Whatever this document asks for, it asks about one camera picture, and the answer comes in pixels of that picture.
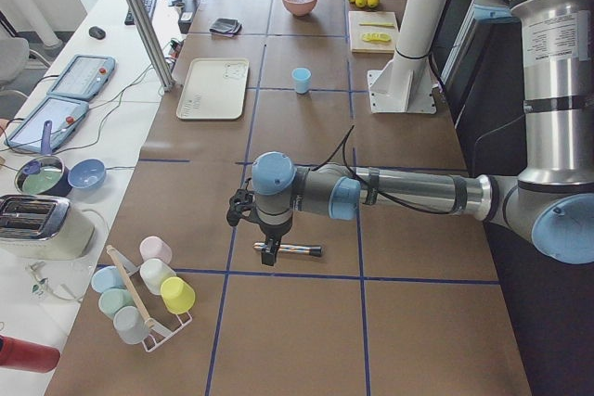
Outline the yellow cup on rack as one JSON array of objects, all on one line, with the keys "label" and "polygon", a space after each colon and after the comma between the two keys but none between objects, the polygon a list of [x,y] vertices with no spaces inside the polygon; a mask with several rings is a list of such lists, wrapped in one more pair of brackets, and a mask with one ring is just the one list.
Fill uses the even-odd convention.
[{"label": "yellow cup on rack", "polygon": [[181,314],[194,306],[196,294],[185,280],[172,276],[161,283],[161,298],[170,313]]}]

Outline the light blue plastic cup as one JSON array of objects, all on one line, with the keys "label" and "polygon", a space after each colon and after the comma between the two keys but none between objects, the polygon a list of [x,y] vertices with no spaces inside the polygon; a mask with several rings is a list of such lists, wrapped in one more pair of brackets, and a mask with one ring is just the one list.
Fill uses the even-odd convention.
[{"label": "light blue plastic cup", "polygon": [[294,91],[299,95],[306,94],[310,89],[312,73],[308,68],[299,67],[291,72]]}]

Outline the pink cup on rack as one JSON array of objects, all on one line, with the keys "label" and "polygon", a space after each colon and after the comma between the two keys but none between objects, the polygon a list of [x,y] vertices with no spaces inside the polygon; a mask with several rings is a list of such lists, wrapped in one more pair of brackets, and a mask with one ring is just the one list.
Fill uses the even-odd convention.
[{"label": "pink cup on rack", "polygon": [[139,244],[139,252],[144,261],[159,259],[169,264],[173,258],[172,249],[158,236],[148,236]]}]

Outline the white cup on rack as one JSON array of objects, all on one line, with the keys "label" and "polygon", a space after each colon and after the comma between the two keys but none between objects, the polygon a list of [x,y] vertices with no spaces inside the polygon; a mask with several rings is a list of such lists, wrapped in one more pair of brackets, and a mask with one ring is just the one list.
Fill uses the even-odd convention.
[{"label": "white cup on rack", "polygon": [[149,292],[156,296],[161,295],[162,282],[176,276],[176,272],[159,258],[145,260],[140,266],[139,273]]}]

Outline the grey cup on rack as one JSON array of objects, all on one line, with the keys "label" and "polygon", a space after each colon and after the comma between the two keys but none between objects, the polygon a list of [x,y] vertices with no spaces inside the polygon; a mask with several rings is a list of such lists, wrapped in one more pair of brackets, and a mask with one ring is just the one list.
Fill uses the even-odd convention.
[{"label": "grey cup on rack", "polygon": [[128,345],[139,344],[149,335],[149,329],[135,306],[122,307],[113,317],[113,326],[120,339]]}]

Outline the blue cup on rack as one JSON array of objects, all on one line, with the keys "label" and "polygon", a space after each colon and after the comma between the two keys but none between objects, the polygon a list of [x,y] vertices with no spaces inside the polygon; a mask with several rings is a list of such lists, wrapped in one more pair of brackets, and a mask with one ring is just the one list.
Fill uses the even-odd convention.
[{"label": "blue cup on rack", "polygon": [[111,288],[124,289],[120,272],[115,265],[110,265],[97,270],[91,278],[92,289],[101,294]]}]

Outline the wooden cutting board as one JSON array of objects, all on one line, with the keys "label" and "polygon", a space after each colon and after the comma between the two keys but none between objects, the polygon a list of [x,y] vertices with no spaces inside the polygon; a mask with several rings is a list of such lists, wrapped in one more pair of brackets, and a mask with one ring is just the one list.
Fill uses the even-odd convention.
[{"label": "wooden cutting board", "polygon": [[350,50],[353,53],[386,53],[395,50],[399,29],[394,12],[350,11]]}]

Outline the yellow plastic knife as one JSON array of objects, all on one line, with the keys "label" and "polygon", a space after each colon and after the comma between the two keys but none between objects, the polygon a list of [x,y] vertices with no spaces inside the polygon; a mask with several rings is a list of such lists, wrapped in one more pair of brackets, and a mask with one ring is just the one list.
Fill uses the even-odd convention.
[{"label": "yellow plastic knife", "polygon": [[396,28],[397,25],[392,22],[359,22],[359,26],[364,27],[379,27],[379,28]]}]

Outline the cream bear serving tray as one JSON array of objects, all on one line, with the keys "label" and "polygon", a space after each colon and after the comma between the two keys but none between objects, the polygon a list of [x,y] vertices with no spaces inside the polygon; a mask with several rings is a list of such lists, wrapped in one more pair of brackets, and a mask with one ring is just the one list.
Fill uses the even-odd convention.
[{"label": "cream bear serving tray", "polygon": [[241,117],[249,74],[242,57],[191,61],[176,109],[182,121],[232,121]]}]

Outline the blue bowl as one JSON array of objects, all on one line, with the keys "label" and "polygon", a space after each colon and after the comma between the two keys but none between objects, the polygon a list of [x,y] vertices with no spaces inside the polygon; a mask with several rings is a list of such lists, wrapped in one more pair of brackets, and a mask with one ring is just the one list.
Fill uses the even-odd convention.
[{"label": "blue bowl", "polygon": [[106,176],[107,170],[101,160],[88,159],[80,161],[70,169],[68,181],[75,189],[93,190],[103,185]]}]

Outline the blue saucepan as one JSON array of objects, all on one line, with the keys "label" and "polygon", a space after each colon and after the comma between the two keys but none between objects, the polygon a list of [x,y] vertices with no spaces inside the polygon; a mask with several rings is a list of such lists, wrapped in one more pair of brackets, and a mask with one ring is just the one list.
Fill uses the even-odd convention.
[{"label": "blue saucepan", "polygon": [[47,120],[44,122],[40,155],[24,164],[15,176],[15,186],[23,194],[67,197],[71,192],[68,181],[70,171],[60,157],[52,154],[51,131],[52,121]]}]

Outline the teach pendant far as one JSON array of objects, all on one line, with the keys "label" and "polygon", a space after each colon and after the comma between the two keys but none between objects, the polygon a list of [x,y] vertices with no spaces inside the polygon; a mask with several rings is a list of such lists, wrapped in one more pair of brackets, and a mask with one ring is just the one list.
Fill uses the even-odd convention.
[{"label": "teach pendant far", "polygon": [[75,55],[49,88],[51,96],[91,101],[115,71],[114,57]]}]

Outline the teach pendant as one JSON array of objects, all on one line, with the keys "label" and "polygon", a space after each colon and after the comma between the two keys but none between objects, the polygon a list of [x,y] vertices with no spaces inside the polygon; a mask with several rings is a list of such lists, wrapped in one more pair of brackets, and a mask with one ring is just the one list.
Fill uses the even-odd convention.
[{"label": "teach pendant", "polygon": [[83,122],[88,111],[89,104],[86,101],[47,96],[9,135],[6,145],[19,151],[40,153],[46,123],[50,121],[48,144],[55,150]]},{"label": "teach pendant", "polygon": [[49,88],[51,96],[91,101],[115,71],[114,57],[75,55]]}]

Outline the teach pendant near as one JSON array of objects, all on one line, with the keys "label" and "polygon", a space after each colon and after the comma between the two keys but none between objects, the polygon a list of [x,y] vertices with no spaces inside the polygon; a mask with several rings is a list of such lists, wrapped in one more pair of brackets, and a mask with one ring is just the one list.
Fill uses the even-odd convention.
[{"label": "teach pendant near", "polygon": [[50,121],[48,144],[55,150],[83,122],[88,111],[89,104],[86,101],[47,96],[9,135],[6,145],[19,151],[40,153],[46,123]]}]

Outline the aluminium frame post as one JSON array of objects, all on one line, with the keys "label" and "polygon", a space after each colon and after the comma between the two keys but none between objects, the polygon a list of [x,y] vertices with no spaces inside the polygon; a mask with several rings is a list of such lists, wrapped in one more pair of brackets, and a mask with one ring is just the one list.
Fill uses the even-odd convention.
[{"label": "aluminium frame post", "polygon": [[164,92],[170,92],[174,87],[174,79],[144,4],[142,0],[126,0],[126,3],[133,13],[138,34],[159,77],[162,89]]}]

